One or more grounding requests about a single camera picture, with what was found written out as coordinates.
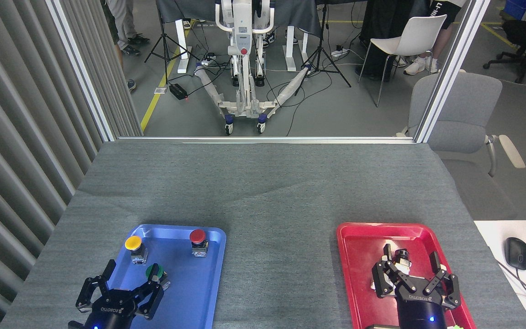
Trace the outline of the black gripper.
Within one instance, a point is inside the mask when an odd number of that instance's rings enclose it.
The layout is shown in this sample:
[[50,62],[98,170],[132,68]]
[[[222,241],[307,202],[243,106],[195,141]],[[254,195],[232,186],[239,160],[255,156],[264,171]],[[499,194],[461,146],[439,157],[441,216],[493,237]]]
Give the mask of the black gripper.
[[392,252],[385,244],[384,255],[372,267],[372,281],[378,298],[392,294],[396,289],[397,317],[401,329],[446,329],[444,310],[461,305],[461,292],[457,275],[449,272],[440,262],[438,252],[430,253],[433,277],[425,279],[425,286],[417,290],[410,279],[411,261],[406,249]]
[[[92,311],[84,329],[129,329],[135,316],[152,320],[166,289],[166,277],[152,276],[133,290],[109,290],[108,280],[115,270],[115,260],[109,260],[102,275],[85,279],[75,306],[80,313]],[[95,290],[101,297],[90,301]]]

